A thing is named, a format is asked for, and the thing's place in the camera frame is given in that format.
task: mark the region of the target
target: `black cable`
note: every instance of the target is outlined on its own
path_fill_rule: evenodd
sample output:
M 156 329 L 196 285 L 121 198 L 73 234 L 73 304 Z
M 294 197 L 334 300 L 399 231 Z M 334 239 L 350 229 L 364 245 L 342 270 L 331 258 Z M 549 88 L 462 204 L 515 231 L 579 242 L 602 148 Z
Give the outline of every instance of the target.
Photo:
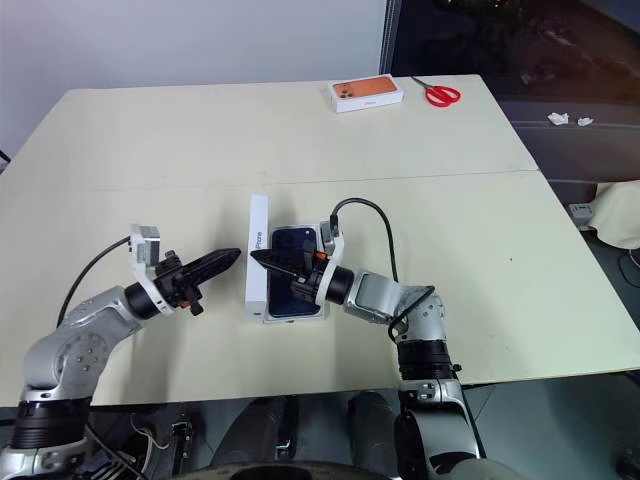
M 467 396 L 464 394 L 464 390 L 462 393 L 462 400 L 464 401 L 465 407 L 467 407 L 467 412 L 471 412 L 471 408 L 469 407 L 469 402 L 467 402 Z M 478 453 L 480 454 L 480 458 L 487 458 L 487 451 L 484 449 L 484 443 L 482 443 L 482 437 L 480 437 L 480 432 L 478 431 L 476 419 L 473 418 L 473 414 L 469 415 L 469 421 L 471 423 L 471 431 L 473 431 L 473 436 L 476 438 L 476 445 L 478 446 Z
M 76 278 L 76 280 L 73 282 L 73 285 L 71 285 L 71 288 L 69 289 L 69 293 L 67 293 L 67 296 L 65 297 L 64 302 L 62 302 L 62 307 L 60 307 L 60 313 L 58 314 L 58 323 L 56 324 L 56 328 L 59 327 L 62 321 L 64 320 L 64 315 L 67 313 L 69 302 L 71 301 L 73 294 L 76 293 L 76 290 L 78 289 L 78 285 L 80 285 L 80 282 L 82 281 L 82 279 L 85 277 L 87 273 L 89 273 L 89 270 L 91 270 L 91 268 L 96 263 L 98 263 L 100 259 L 102 259 L 102 257 L 104 257 L 107 253 L 111 252 L 112 250 L 115 250 L 120 245 L 124 245 L 125 243 L 128 243 L 128 242 L 129 242 L 129 237 L 125 237 L 121 240 L 118 240 L 116 243 L 108 246 L 103 251 L 101 251 L 98 255 L 96 255 L 95 258 L 91 260 L 87 264 L 87 266 L 82 269 L 82 271 L 80 272 L 80 275 L 78 275 L 78 278 Z
M 93 260 L 91 260 L 86 267 L 84 267 L 82 269 L 82 271 L 80 272 L 80 275 L 78 275 L 78 277 L 76 278 L 76 280 L 73 282 L 73 285 L 71 285 L 71 288 L 69 289 L 69 293 L 67 293 L 67 296 L 64 299 L 64 302 L 62 302 L 62 307 L 60 308 L 60 313 L 58 314 L 58 323 L 56 325 L 56 328 L 60 326 L 60 324 L 62 323 L 62 321 L 64 320 L 64 315 L 67 313 L 67 307 L 69 306 L 69 302 L 71 301 L 71 298 L 73 297 L 73 294 L 76 292 L 76 290 L 78 289 L 78 286 L 80 285 L 80 282 L 82 282 L 82 279 L 85 277 L 85 275 L 87 273 L 89 273 L 89 270 L 91 270 L 91 268 L 98 263 L 102 257 L 104 257 L 107 253 L 115 250 L 116 248 L 118 248 L 120 245 L 124 245 L 125 243 L 129 242 L 130 237 L 125 237 L 123 239 L 118 240 L 116 243 L 108 246 L 107 248 L 105 248 L 103 251 L 101 251 L 98 255 L 96 255 Z M 96 432 L 93 427 L 91 425 L 89 425 L 89 423 L 87 423 L 85 425 L 85 429 L 87 430 L 87 432 L 89 433 L 89 436 L 91 438 L 93 438 L 93 440 L 100 445 L 100 447 L 102 447 L 102 449 L 107 452 L 109 455 L 111 455 L 113 458 L 115 458 L 118 462 L 120 462 L 127 470 L 129 470 L 133 475 L 134 475 L 134 479 L 142 479 L 142 480 L 149 480 L 149 478 L 142 473 L 141 471 L 139 471 L 136 467 L 134 467 L 133 465 L 131 465 L 122 455 L 120 455 L 119 453 L 115 452 L 114 450 L 112 450 L 105 442 L 104 440 L 102 440 L 102 438 L 100 438 L 100 435 L 98 435 L 98 432 Z
M 133 477 L 134 479 L 138 478 L 142 480 L 149 480 L 149 478 L 144 473 L 142 473 L 136 467 L 131 465 L 131 463 L 129 463 L 122 455 L 120 455 L 115 450 L 112 450 L 111 447 L 109 447 L 106 443 L 104 443 L 104 440 L 100 438 L 100 435 L 98 435 L 98 433 L 93 429 L 91 425 L 87 424 L 86 429 L 87 429 L 87 432 L 89 433 L 89 436 L 92 437 L 93 440 L 98 445 L 100 445 L 100 447 L 102 447 L 102 449 L 105 452 L 107 452 L 110 456 L 112 456 L 114 459 L 120 462 L 127 470 L 129 470 L 134 475 Z
M 620 270 L 620 274 L 622 275 L 622 278 L 624 278 L 625 282 L 627 282 L 629 285 L 631 285 L 634 288 L 640 288 L 640 284 L 632 282 L 631 280 L 629 280 L 629 277 L 625 273 L 624 268 L 622 268 L 622 259 L 623 258 L 627 258 L 627 257 L 629 257 L 629 260 L 633 264 L 635 264 L 635 266 L 637 266 L 636 262 L 638 264 L 640 264 L 640 261 L 636 259 L 636 257 L 634 256 L 633 252 L 631 250 L 629 250 L 628 253 L 623 253 L 622 255 L 620 255 L 618 257 L 618 269 Z
M 380 217 L 382 217 L 382 221 L 384 222 L 384 226 L 387 229 L 387 239 L 389 240 L 389 256 L 391 257 L 391 273 L 393 274 L 393 280 L 397 282 L 398 281 L 398 270 L 396 269 L 396 252 L 395 252 L 395 249 L 393 248 L 393 233 L 391 232 L 391 224 L 389 223 L 389 219 L 387 218 L 385 213 L 382 211 L 382 209 L 378 205 L 376 205 L 375 203 L 373 203 L 373 202 L 371 202 L 369 200 L 366 200 L 364 198 L 357 198 L 357 197 L 346 198 L 346 199 L 342 200 L 340 203 L 338 203 L 333 208 L 333 211 L 331 212 L 331 217 L 337 219 L 338 218 L 338 210 L 340 210 L 342 207 L 344 207 L 345 205 L 348 205 L 350 203 L 360 203 L 362 205 L 367 205 L 368 207 L 373 208 L 376 212 L 378 212 L 378 215 L 380 215 Z
M 398 323 L 400 323 L 402 321 L 403 318 L 405 318 L 407 315 L 409 315 L 414 308 L 416 308 L 418 305 L 420 305 L 422 302 L 424 302 L 427 298 L 429 298 L 431 296 L 431 294 L 433 292 L 436 291 L 436 287 L 434 286 L 429 286 L 429 287 L 425 287 L 427 290 L 420 295 L 420 297 L 418 299 L 416 299 L 415 302 L 413 302 L 411 305 L 409 305 L 404 311 L 400 312 L 400 314 L 394 318 L 391 323 L 389 324 L 389 327 L 387 328 L 387 335 L 389 336 L 389 338 L 391 339 L 391 341 L 393 343 L 396 343 L 396 337 L 393 336 L 393 329 L 396 328 L 396 326 L 398 325 Z
M 7 163 L 11 163 L 11 157 L 9 157 L 9 155 L 4 153 L 2 150 L 0 150 L 0 158 L 3 159 Z

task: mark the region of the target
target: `gray pants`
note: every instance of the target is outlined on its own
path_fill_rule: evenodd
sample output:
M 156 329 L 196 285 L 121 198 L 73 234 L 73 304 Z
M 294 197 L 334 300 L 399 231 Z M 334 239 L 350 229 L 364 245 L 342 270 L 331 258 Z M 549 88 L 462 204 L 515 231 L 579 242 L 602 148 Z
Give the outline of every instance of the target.
M 258 399 L 247 406 L 227 430 L 211 466 L 273 461 L 284 406 L 284 397 Z M 397 476 L 393 445 L 396 413 L 386 400 L 376 392 L 360 392 L 349 401 L 347 417 L 353 465 Z

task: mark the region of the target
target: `phone box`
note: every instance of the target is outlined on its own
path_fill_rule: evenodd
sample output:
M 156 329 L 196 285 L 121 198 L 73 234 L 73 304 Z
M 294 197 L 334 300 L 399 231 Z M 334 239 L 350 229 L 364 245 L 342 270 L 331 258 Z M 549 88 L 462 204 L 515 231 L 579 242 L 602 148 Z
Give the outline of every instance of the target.
M 336 113 L 400 103 L 404 97 L 389 74 L 330 82 L 329 94 Z
M 273 233 L 275 231 L 281 230 L 300 230 L 300 229 L 308 229 L 313 230 L 315 232 L 316 237 L 316 250 L 321 252 L 324 251 L 324 247 L 322 244 L 322 237 L 320 236 L 320 226 L 319 225 L 286 225 L 282 227 L 272 227 L 269 232 L 269 242 L 272 248 L 276 248 L 273 240 Z M 273 283 L 270 283 L 267 280 L 267 289 L 273 287 Z M 295 314 L 290 316 L 273 316 L 271 314 L 271 309 L 269 308 L 269 291 L 267 290 L 267 308 L 264 316 L 264 323 L 283 323 L 283 322 L 295 322 L 299 320 L 322 320 L 326 318 L 326 315 L 329 314 L 329 304 L 325 302 L 324 305 L 320 306 L 319 310 L 316 313 L 307 313 L 307 314 Z
M 249 208 L 244 309 L 247 317 L 262 321 L 267 312 L 267 271 L 254 260 L 251 252 L 269 248 L 269 198 L 266 195 L 253 194 Z

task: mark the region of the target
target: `scissors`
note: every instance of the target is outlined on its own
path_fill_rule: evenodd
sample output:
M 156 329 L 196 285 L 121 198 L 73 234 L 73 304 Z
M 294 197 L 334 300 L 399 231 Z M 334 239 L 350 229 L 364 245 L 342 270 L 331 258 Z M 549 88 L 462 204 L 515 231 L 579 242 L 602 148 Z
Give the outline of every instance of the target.
M 444 87 L 442 85 L 429 85 L 416 77 L 411 77 L 424 87 L 424 97 L 434 107 L 448 107 L 458 100 L 462 94 L 455 88 Z

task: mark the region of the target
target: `robotic arm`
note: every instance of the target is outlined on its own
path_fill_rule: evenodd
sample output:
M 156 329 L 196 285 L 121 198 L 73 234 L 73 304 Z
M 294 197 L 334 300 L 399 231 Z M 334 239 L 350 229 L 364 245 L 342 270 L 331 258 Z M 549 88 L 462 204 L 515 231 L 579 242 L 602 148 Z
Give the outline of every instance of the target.
M 0 480 L 70 477 L 84 461 L 89 405 L 115 346 L 159 313 L 170 315 L 177 307 L 202 313 L 198 285 L 240 255 L 236 248 L 216 250 L 182 265 L 169 251 L 159 261 L 158 230 L 138 225 L 129 245 L 138 281 L 82 302 L 27 353 L 25 387 L 13 437 L 0 456 Z
M 291 277 L 298 298 L 336 303 L 350 315 L 387 326 L 402 377 L 402 412 L 395 425 L 400 476 L 440 478 L 464 460 L 481 458 L 456 377 L 460 366 L 447 351 L 444 306 L 435 288 L 401 285 L 366 270 L 354 274 L 339 266 L 344 239 L 337 218 L 321 223 L 320 231 L 327 253 L 256 250 L 251 255 L 268 270 Z

